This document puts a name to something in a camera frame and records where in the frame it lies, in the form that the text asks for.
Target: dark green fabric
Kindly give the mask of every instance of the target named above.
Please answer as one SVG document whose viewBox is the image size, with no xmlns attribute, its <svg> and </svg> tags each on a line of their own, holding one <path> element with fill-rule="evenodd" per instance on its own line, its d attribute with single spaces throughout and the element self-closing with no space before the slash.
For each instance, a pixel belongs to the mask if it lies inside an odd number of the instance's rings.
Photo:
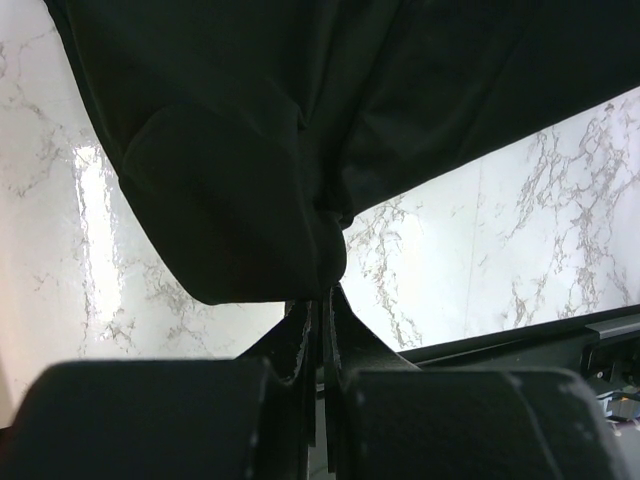
<svg viewBox="0 0 640 480">
<path fill-rule="evenodd" d="M 45 0 L 205 303 L 318 298 L 354 215 L 640 85 L 636 0 Z"/>
</svg>

